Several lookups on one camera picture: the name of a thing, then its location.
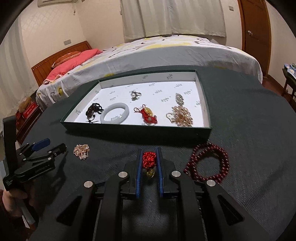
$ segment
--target curtain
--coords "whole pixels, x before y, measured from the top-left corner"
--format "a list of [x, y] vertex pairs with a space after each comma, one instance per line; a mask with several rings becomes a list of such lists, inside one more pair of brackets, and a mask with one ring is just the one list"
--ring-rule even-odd
[[125, 42], [172, 34], [167, 0], [121, 0]]
[[22, 38], [20, 16], [0, 44], [0, 122], [38, 89]]
[[226, 37], [220, 0], [121, 0], [126, 42], [171, 34]]

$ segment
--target wall outlet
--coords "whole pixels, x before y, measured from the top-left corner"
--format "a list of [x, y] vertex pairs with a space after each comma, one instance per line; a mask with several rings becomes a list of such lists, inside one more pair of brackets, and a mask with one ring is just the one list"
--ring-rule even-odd
[[70, 39], [64, 41], [64, 45], [68, 45], [68, 44], [70, 44], [70, 43], [71, 43], [71, 40], [70, 40]]

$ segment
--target white patterned bedspread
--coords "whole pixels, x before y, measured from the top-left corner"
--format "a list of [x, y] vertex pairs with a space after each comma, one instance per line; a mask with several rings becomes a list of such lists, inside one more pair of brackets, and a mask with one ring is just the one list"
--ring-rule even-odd
[[41, 85], [37, 101], [45, 109], [86, 82], [130, 70], [170, 65], [226, 68], [253, 75], [262, 83], [258, 61], [242, 50], [214, 44], [204, 38], [175, 35], [140, 39], [105, 50], [55, 82]]

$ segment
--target chair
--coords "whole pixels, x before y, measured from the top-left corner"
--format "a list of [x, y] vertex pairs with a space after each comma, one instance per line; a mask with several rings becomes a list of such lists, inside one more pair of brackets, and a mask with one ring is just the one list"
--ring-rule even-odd
[[286, 78], [286, 83], [285, 83], [285, 86], [284, 86], [284, 90], [283, 90], [283, 93], [282, 93], [282, 96], [284, 96], [284, 94], [286, 93], [286, 88], [287, 88], [287, 85], [289, 85], [293, 91], [292, 91], [292, 94], [291, 94], [291, 99], [289, 101], [289, 103], [291, 104], [292, 101], [293, 101], [293, 98], [295, 97], [295, 91], [296, 91], [296, 80], [294, 78], [292, 78], [286, 69], [283, 69], [283, 73], [284, 73], [284, 76]]

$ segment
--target wooden headboard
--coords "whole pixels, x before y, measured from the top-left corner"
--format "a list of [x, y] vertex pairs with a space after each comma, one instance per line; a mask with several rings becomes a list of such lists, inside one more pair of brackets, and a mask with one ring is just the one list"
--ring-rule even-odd
[[42, 60], [40, 63], [36, 64], [32, 67], [33, 74], [36, 78], [36, 81], [38, 85], [42, 85], [43, 81], [46, 79], [46, 77], [49, 75], [49, 73], [52, 71], [52, 64], [63, 55], [74, 52], [74, 51], [85, 51], [91, 49], [91, 46], [87, 41], [81, 42], [79, 44], [72, 45], [66, 49], [63, 49], [48, 58]]

